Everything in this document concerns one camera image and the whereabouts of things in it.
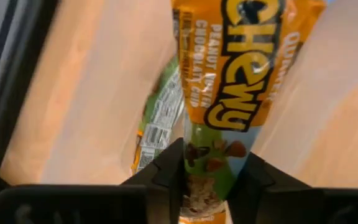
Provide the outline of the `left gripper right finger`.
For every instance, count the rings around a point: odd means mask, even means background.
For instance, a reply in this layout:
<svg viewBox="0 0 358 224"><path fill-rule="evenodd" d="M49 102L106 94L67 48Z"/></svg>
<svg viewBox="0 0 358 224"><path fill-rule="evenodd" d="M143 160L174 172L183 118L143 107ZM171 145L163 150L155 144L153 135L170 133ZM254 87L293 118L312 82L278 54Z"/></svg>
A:
<svg viewBox="0 0 358 224"><path fill-rule="evenodd" d="M255 224L259 203L266 190L305 190L310 186L250 153L227 196L233 224Z"/></svg>

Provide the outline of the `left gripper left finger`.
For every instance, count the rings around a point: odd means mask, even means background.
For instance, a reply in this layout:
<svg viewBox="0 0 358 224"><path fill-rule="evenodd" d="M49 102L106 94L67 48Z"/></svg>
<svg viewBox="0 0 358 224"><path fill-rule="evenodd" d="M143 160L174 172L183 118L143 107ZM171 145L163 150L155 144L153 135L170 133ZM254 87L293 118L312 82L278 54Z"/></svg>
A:
<svg viewBox="0 0 358 224"><path fill-rule="evenodd" d="M176 139L141 171L120 184L140 189L130 199L132 224L178 224L185 188L183 138Z"/></svg>

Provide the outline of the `peanut butter Chewy granola bar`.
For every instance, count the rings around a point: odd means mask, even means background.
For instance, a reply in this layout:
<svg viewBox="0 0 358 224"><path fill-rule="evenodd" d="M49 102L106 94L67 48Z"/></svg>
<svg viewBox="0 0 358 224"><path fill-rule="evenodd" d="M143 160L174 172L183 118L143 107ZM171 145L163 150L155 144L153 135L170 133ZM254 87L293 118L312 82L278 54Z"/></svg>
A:
<svg viewBox="0 0 358 224"><path fill-rule="evenodd" d="M131 166L133 174L152 162L170 144L172 129L182 111L178 59L173 57L160 73L144 105Z"/></svg>
<svg viewBox="0 0 358 224"><path fill-rule="evenodd" d="M244 167L324 0L172 0L186 108L183 218L209 218Z"/></svg>

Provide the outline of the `clear plastic bin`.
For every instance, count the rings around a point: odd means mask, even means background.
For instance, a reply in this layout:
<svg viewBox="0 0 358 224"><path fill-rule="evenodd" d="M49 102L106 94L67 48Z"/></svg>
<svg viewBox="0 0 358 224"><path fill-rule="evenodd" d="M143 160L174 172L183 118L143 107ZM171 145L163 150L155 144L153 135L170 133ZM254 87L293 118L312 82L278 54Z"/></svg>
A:
<svg viewBox="0 0 358 224"><path fill-rule="evenodd" d="M7 183L119 184L173 57L170 0L62 0L0 167ZM358 188L358 0L335 0L253 151L314 187Z"/></svg>

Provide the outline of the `black aluminium table frame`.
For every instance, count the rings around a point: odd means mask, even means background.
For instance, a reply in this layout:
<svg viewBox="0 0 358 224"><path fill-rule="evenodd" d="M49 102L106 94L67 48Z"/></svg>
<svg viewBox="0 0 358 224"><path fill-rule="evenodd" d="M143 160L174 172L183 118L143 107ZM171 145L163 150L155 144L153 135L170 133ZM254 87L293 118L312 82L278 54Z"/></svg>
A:
<svg viewBox="0 0 358 224"><path fill-rule="evenodd" d="M0 0L0 168L59 3Z"/></svg>

